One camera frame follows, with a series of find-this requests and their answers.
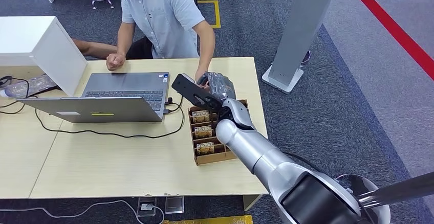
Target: red line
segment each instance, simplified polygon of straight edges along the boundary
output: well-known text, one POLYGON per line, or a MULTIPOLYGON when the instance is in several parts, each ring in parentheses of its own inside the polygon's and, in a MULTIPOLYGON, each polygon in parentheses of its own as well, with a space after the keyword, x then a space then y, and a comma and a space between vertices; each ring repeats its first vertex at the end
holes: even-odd
POLYGON ((361 0, 394 39, 434 80, 434 60, 386 13, 375 0, 361 0))

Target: light blue shirt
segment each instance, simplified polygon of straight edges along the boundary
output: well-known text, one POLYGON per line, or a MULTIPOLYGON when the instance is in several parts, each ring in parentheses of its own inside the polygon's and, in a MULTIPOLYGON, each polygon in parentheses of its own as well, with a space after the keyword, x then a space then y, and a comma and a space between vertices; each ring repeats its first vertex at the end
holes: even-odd
POLYGON ((154 59, 198 58, 192 27, 203 20, 193 0, 122 0, 122 22, 143 31, 154 45, 154 59))

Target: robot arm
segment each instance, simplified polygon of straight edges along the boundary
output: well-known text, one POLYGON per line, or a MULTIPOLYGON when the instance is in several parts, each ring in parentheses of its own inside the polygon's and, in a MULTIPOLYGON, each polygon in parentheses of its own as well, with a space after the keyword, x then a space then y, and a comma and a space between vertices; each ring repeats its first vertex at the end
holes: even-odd
POLYGON ((177 76, 172 88, 193 105, 219 114, 218 140, 258 177, 284 223, 369 223, 364 222, 357 199, 334 179, 296 164, 260 134, 239 101, 217 99, 184 74, 177 76))

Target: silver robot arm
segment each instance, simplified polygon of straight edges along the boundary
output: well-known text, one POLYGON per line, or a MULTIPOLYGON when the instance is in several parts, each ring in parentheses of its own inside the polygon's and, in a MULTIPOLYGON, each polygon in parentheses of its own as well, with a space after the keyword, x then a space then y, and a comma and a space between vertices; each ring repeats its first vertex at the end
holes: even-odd
POLYGON ((222 110, 227 118, 217 124, 218 140, 258 177, 284 223, 369 223, 359 202, 334 179, 296 164, 260 134, 243 104, 227 98, 222 110))
POLYGON ((376 207, 434 194, 432 172, 382 189, 357 176, 350 190, 357 194, 354 196, 326 174, 309 170, 282 153, 255 129, 248 110, 239 101, 210 94, 186 74, 179 74, 172 88, 193 105, 219 115, 218 140, 258 177, 286 224, 387 224, 390 209, 374 210, 376 207))

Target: power outlet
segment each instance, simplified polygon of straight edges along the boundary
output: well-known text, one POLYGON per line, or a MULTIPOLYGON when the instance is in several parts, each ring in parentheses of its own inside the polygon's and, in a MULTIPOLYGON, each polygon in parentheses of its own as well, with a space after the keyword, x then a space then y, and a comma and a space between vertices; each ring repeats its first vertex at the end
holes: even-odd
POLYGON ((140 204, 141 211, 152 210, 152 208, 153 208, 152 204, 146 204, 146 203, 140 204))
POLYGON ((156 208, 152 206, 156 204, 156 200, 154 197, 140 197, 137 204, 137 216, 155 216, 156 208))

